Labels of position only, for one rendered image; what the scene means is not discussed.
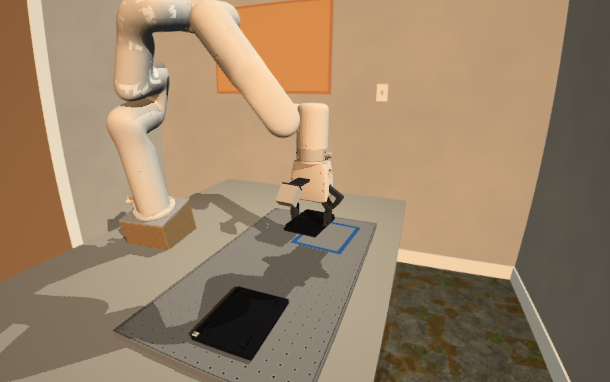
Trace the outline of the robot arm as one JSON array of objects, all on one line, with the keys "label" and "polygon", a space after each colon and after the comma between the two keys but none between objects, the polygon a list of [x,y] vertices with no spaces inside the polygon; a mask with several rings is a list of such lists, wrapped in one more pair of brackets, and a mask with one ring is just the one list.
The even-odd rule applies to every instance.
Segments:
[{"label": "robot arm", "polygon": [[166,66],[154,58],[154,32],[195,33],[271,134],[286,138],[297,132],[297,160],[333,157],[328,106],[293,104],[238,26],[237,10],[223,1],[123,0],[119,5],[114,88],[129,102],[108,114],[106,126],[132,192],[126,203],[133,204],[136,219],[156,220],[176,206],[147,137],[165,118],[170,83]]}]

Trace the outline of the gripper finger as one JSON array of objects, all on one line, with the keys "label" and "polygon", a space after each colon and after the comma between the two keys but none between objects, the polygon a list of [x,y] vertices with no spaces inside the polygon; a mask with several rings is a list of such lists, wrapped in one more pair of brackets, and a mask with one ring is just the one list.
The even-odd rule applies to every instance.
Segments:
[{"label": "gripper finger", "polygon": [[299,215],[299,202],[297,203],[296,208],[290,207],[291,220]]},{"label": "gripper finger", "polygon": [[329,185],[329,193],[332,194],[336,200],[332,203],[330,198],[327,198],[325,203],[321,203],[325,209],[323,213],[323,226],[326,227],[332,221],[332,211],[339,203],[343,200],[344,196],[338,192],[334,187]]}]

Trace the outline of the blue tape outline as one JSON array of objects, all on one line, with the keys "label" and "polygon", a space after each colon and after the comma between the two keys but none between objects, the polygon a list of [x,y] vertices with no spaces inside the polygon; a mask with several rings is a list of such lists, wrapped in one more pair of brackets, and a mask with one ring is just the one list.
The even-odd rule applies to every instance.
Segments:
[{"label": "blue tape outline", "polygon": [[336,253],[336,254],[341,254],[342,251],[346,248],[346,246],[349,244],[349,242],[353,239],[353,237],[356,235],[356,233],[359,231],[360,227],[355,227],[355,226],[350,226],[350,225],[345,225],[345,224],[340,224],[340,223],[335,223],[335,222],[331,222],[332,224],[337,224],[337,225],[342,225],[342,226],[347,226],[347,227],[352,227],[352,228],[356,228],[353,233],[349,236],[349,238],[345,241],[345,243],[340,247],[340,249],[338,251],[334,251],[334,250],[329,250],[329,249],[325,249],[325,248],[321,248],[321,247],[317,247],[317,246],[313,246],[313,245],[309,245],[309,244],[304,244],[304,243],[300,243],[300,242],[296,242],[299,238],[301,238],[303,235],[299,234],[295,239],[293,239],[291,241],[291,243],[295,243],[295,244],[299,244],[299,245],[303,245],[303,246],[307,246],[307,247],[311,247],[311,248],[315,248],[315,249],[319,249],[319,250],[323,250],[323,251],[327,251],[327,252],[332,252],[332,253]]}]

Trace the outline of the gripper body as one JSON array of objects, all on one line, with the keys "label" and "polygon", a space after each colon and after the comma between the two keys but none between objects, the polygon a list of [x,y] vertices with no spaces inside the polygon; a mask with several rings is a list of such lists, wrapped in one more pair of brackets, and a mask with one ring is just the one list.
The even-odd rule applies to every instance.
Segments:
[{"label": "gripper body", "polygon": [[303,185],[299,199],[325,203],[329,195],[329,185],[333,187],[333,174],[331,161],[304,162],[294,160],[291,181],[297,178],[310,179],[310,182]]}]

